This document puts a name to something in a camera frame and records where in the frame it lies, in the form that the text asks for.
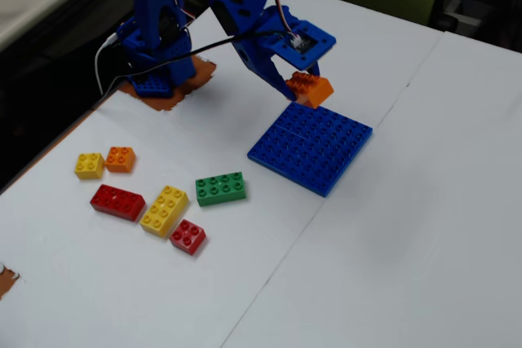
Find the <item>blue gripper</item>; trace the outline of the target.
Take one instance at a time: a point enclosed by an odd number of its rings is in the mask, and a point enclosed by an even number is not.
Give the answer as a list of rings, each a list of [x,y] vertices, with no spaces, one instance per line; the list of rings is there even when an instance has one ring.
[[[290,33],[281,21],[278,8],[270,6],[254,22],[254,27],[245,33],[243,39],[232,44],[244,65],[283,94],[288,100],[295,101],[296,94],[286,84],[276,65],[272,61],[275,51],[272,45],[278,42],[289,44],[296,36]],[[307,73],[314,77],[321,75],[319,64],[314,62],[307,68]]]

